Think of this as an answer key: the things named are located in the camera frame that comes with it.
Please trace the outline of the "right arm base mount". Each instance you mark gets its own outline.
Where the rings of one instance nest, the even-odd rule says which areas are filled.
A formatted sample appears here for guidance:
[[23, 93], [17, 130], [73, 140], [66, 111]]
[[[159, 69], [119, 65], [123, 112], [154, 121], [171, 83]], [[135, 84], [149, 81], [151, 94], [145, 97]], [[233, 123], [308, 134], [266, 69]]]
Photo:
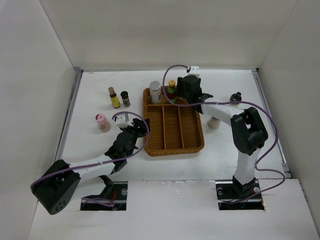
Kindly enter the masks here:
[[215, 187], [218, 209], [221, 211], [265, 210], [262, 194], [259, 193], [261, 189], [258, 180], [243, 193], [236, 192], [236, 187], [231, 180], [216, 181]]

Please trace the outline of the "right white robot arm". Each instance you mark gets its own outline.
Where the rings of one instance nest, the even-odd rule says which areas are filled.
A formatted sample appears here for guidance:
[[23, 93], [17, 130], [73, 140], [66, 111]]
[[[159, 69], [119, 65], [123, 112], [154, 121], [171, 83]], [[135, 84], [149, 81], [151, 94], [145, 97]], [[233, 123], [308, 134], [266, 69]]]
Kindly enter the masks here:
[[194, 75], [177, 78], [176, 96], [186, 99], [198, 113], [212, 117], [231, 127], [232, 139], [238, 150], [236, 171], [232, 177], [232, 192], [238, 198], [247, 196], [256, 181], [255, 164], [268, 132], [258, 110], [239, 108], [242, 94], [230, 96], [227, 104], [209, 103], [213, 96], [203, 93], [201, 79]]

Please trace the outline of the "white jar silver lid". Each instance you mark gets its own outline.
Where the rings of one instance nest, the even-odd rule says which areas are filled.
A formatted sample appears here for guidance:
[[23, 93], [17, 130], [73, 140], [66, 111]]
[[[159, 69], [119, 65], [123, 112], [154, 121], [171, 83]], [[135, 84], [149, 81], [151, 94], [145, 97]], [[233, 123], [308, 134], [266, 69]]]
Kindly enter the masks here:
[[152, 81], [149, 84], [149, 95], [150, 95], [150, 100], [153, 104], [160, 104], [161, 103], [161, 84], [158, 81]]

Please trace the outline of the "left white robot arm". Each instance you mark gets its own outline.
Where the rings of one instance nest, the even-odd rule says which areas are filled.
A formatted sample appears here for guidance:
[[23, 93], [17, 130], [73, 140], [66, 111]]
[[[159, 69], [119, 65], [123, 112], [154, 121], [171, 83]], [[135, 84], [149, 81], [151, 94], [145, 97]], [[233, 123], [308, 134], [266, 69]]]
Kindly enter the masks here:
[[117, 173], [127, 164], [128, 158], [137, 155], [142, 150], [136, 146], [137, 139], [150, 135], [150, 119], [134, 118], [129, 126], [120, 130], [121, 133], [103, 155], [74, 164], [57, 160], [31, 184], [31, 192], [50, 215], [65, 208], [79, 184]]

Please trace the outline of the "red sauce bottle green label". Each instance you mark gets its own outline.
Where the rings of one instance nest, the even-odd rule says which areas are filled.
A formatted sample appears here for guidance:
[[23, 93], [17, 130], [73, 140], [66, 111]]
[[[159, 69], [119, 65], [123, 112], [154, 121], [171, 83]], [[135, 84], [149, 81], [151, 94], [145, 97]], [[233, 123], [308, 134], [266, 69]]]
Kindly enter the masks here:
[[171, 79], [168, 81], [168, 87], [166, 89], [168, 99], [172, 102], [176, 102], [176, 81]]

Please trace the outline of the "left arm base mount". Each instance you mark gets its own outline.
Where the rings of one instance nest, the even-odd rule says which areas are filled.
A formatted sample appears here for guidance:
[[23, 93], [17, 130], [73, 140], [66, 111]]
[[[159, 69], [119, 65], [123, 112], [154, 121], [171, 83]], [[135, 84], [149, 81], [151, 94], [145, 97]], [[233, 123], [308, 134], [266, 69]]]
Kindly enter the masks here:
[[85, 196], [81, 200], [81, 211], [125, 211], [127, 209], [128, 182], [112, 181], [108, 176], [99, 177], [104, 189], [99, 194]]

